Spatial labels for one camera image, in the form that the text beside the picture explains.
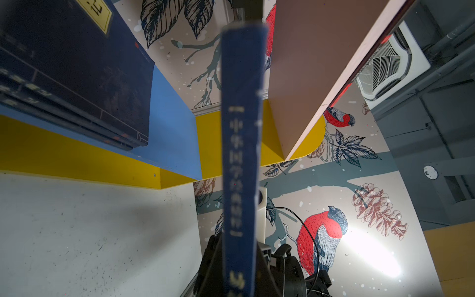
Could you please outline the navy blue book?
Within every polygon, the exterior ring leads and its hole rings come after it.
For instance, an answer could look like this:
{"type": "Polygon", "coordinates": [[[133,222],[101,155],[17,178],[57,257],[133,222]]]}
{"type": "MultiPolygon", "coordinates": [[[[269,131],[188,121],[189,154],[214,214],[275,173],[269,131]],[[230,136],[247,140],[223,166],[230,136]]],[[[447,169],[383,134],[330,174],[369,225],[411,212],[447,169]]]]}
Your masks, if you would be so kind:
{"type": "Polygon", "coordinates": [[[252,297],[256,278],[257,174],[268,28],[233,22],[221,35],[223,294],[252,297]]]}
{"type": "Polygon", "coordinates": [[[25,113],[29,116],[33,116],[35,118],[41,119],[43,121],[47,121],[57,126],[61,126],[65,129],[68,129],[76,133],[79,133],[81,135],[95,139],[96,141],[104,142],[108,144],[109,146],[113,146],[124,151],[130,151],[133,149],[131,145],[126,144],[123,141],[114,140],[111,137],[105,136],[103,134],[97,133],[89,129],[88,127],[73,123],[71,121],[65,120],[62,117],[53,115],[47,111],[43,111],[41,109],[33,107],[27,103],[24,103],[21,100],[15,99],[14,97],[10,95],[1,94],[1,105],[12,108],[13,110],[19,111],[21,113],[25,113]]]}
{"type": "Polygon", "coordinates": [[[133,148],[144,146],[144,143],[129,136],[125,132],[104,123],[102,120],[88,114],[81,109],[66,103],[62,99],[51,96],[47,91],[25,80],[23,77],[1,67],[1,94],[6,94],[21,100],[33,107],[47,111],[53,115],[64,118],[76,124],[111,137],[117,141],[123,141],[133,148]]]}
{"type": "Polygon", "coordinates": [[[147,146],[155,65],[111,1],[2,1],[2,66],[147,146]]]}

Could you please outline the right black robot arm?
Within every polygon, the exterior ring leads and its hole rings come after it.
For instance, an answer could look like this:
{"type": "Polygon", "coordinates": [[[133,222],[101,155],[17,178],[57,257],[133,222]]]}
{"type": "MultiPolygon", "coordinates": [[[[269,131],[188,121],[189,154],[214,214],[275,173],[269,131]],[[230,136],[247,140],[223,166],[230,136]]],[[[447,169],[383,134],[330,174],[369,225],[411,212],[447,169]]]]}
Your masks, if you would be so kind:
{"type": "MultiPolygon", "coordinates": [[[[283,245],[275,253],[259,243],[256,261],[255,295],[257,297],[328,297],[332,285],[327,272],[319,271],[307,278],[291,246],[283,245]]],[[[195,297],[221,297],[222,281],[221,233],[210,237],[194,281],[195,297]]]]}

